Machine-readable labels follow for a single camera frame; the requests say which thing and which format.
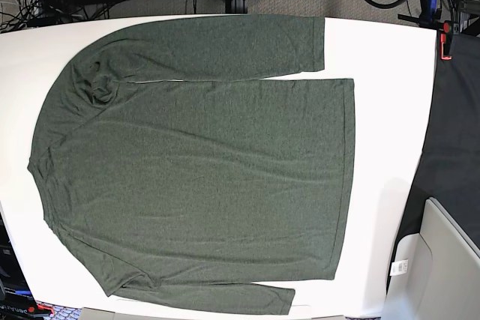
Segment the dark green long-sleeve shirt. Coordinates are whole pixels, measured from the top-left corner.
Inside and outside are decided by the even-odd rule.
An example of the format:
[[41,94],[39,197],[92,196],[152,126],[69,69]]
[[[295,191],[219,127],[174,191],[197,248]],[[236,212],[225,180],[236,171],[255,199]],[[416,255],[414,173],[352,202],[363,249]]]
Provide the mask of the dark green long-sleeve shirt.
[[107,295],[286,315],[276,281],[332,280],[355,155],[351,79],[325,21],[146,22],[77,53],[41,108],[28,170],[43,218]]

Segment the red clamp on table edge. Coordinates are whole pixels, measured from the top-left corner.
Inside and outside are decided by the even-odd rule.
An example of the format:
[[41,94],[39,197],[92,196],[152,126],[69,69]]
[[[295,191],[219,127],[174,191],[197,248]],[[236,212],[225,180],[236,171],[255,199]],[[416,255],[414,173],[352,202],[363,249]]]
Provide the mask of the red clamp on table edge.
[[443,23],[439,40],[440,58],[443,61],[449,61],[452,59],[450,55],[450,47],[452,42],[453,30],[454,27],[451,22],[445,21]]

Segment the dark grey cloth sheet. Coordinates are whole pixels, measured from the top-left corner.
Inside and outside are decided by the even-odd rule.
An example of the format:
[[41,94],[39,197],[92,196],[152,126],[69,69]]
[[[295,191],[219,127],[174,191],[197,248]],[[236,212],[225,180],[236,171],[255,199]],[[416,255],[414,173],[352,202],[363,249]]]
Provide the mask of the dark grey cloth sheet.
[[479,243],[479,38],[456,34],[448,50],[451,59],[436,59],[426,135],[393,256],[403,238],[420,231],[430,197]]

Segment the white barcode label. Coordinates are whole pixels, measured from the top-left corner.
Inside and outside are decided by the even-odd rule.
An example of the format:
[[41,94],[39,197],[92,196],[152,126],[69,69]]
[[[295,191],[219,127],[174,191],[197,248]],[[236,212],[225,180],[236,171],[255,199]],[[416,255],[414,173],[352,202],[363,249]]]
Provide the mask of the white barcode label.
[[409,264],[408,259],[392,262],[389,276],[396,277],[396,276],[406,274],[408,271],[408,264]]

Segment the grey plastic bin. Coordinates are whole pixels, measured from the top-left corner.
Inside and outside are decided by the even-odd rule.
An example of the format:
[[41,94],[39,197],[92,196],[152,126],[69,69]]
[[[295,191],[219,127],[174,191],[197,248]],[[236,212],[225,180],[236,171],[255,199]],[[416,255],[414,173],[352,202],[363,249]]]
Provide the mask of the grey plastic bin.
[[399,243],[382,319],[478,319],[479,248],[434,198],[425,202],[419,233]]

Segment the black box with orange print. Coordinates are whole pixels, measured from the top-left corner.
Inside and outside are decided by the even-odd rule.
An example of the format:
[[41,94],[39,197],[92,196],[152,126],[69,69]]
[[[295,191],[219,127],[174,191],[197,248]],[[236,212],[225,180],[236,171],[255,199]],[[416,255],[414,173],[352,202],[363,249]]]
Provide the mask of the black box with orange print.
[[33,297],[1,220],[1,319],[52,319],[52,306]]

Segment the blue handled tool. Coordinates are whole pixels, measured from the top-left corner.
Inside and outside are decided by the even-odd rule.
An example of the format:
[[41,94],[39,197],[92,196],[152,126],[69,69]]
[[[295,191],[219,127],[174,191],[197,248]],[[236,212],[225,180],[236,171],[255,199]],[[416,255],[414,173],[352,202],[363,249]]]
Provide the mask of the blue handled tool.
[[427,19],[433,22],[437,17],[437,0],[427,0]]

